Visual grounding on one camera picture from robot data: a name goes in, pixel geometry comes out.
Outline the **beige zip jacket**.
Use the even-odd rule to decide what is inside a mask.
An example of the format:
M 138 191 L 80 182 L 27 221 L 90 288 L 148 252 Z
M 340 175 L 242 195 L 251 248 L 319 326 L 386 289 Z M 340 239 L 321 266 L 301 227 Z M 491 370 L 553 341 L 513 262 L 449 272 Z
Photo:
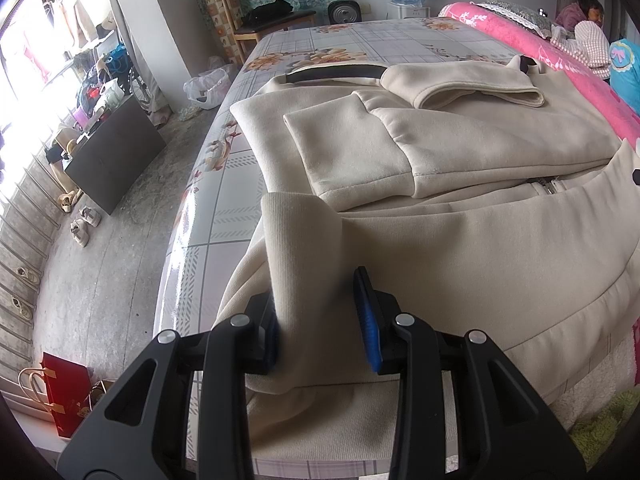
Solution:
M 565 74 L 308 68 L 231 111 L 267 192 L 219 314 L 268 290 L 280 324 L 276 368 L 246 382 L 261 460 L 390 455 L 398 382 L 367 364 L 358 266 L 436 330 L 484 330 L 549 405 L 631 334 L 639 157 Z

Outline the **red paper bag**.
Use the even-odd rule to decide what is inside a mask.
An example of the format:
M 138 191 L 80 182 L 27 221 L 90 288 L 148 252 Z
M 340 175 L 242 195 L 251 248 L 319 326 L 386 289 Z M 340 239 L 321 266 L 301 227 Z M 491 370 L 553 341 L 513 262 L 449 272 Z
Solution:
M 73 437 L 90 413 L 92 382 L 88 368 L 43 353 L 39 366 L 23 368 L 17 378 L 26 396 L 51 415 L 58 435 Z

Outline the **white fluffy blanket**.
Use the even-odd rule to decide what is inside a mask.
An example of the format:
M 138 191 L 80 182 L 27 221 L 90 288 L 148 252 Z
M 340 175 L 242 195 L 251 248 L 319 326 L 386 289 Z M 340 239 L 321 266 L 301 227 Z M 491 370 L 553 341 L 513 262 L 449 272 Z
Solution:
M 550 404 L 587 469 L 596 466 L 638 408 L 636 373 L 634 335 L 629 334 Z

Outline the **floral grey bed sheet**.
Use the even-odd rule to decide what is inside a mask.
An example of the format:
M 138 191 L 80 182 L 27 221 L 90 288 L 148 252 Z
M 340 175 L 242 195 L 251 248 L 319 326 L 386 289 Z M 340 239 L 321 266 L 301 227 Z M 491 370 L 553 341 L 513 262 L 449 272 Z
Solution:
M 184 190 L 160 282 L 156 328 L 193 334 L 224 319 L 219 314 L 222 297 L 262 218 L 266 182 L 232 115 L 234 103 L 251 98 L 274 77 L 308 68 L 319 80 L 373 80 L 398 64 L 466 61 L 518 62 L 521 70 L 534 65 L 552 70 L 453 18 L 323 26 L 263 39 L 224 99 Z M 390 455 L 377 460 L 261 460 L 254 454 L 258 474 L 297 479 L 357 478 L 386 471 L 389 461 Z

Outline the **dark low cabinet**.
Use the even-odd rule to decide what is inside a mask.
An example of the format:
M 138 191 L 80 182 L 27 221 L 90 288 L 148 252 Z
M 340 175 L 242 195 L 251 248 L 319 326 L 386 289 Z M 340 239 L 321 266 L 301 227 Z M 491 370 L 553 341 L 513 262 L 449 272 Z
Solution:
M 66 174 L 112 214 L 166 142 L 134 96 L 127 96 L 70 155 Z

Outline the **white plastic bag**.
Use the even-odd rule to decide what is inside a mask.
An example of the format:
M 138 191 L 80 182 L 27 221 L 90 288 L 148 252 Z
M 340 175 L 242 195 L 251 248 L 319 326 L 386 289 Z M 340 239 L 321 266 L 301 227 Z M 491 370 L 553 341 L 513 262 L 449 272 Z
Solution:
M 212 110 L 224 102 L 237 73 L 234 64 L 226 64 L 189 79 L 183 84 L 183 91 L 191 105 Z

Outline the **pink floral blanket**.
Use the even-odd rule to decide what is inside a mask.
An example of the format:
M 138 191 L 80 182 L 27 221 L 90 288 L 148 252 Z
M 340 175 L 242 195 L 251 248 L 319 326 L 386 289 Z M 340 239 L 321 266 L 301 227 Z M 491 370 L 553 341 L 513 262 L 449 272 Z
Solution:
M 604 116 L 615 133 L 639 148 L 639 116 L 602 79 L 587 66 L 552 46 L 533 32 L 473 3 L 456 2 L 440 10 L 440 18 L 473 27 L 552 70 L 567 74 L 575 88 Z

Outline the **blue cartoon quilt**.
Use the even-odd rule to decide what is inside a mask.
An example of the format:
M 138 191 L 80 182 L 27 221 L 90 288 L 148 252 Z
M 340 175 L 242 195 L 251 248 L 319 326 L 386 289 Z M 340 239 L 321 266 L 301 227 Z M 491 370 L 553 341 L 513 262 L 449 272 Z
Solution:
M 639 47 L 626 38 L 612 42 L 610 85 L 617 95 L 636 113 L 640 113 Z

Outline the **grey patterned pillow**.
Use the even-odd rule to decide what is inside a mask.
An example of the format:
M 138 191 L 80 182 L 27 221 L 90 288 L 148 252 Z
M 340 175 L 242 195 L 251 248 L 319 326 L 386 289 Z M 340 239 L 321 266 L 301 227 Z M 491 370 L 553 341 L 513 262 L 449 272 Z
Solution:
M 503 0 L 486 0 L 478 2 L 476 5 L 521 25 L 542 39 L 548 39 L 552 36 L 552 21 L 538 11 L 526 8 L 526 6 Z

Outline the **wooden chair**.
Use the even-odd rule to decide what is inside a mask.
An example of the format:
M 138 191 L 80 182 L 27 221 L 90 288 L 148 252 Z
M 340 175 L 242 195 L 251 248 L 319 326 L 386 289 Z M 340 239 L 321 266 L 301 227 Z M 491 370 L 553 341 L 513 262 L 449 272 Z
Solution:
M 285 0 L 272 0 L 242 14 L 241 0 L 205 0 L 206 9 L 230 63 L 242 65 L 262 38 L 294 25 L 312 26 L 314 10 L 295 10 Z

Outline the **person in background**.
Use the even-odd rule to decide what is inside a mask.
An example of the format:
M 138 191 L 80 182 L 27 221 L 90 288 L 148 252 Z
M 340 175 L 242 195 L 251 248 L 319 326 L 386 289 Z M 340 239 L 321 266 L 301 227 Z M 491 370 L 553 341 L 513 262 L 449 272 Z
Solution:
M 603 26 L 604 7 L 599 0 L 575 0 L 564 6 L 556 16 L 554 22 L 558 26 L 572 32 L 575 26 L 582 21 L 596 23 Z

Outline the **white water dispenser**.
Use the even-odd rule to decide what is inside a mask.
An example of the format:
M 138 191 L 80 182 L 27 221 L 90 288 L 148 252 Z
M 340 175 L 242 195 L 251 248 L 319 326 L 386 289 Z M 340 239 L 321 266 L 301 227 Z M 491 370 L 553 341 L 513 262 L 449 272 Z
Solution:
M 405 18 L 429 18 L 431 8 L 429 6 L 413 6 L 390 2 L 387 5 L 386 18 L 388 20 L 404 20 Z

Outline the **black bag on chair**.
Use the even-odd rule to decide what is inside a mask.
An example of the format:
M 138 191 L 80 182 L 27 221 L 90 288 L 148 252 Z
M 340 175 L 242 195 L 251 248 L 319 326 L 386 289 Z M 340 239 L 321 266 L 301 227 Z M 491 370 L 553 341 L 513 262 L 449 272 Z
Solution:
M 286 0 L 273 0 L 273 2 L 256 6 L 242 17 L 242 25 L 255 28 L 260 25 L 284 18 L 293 12 L 293 6 Z

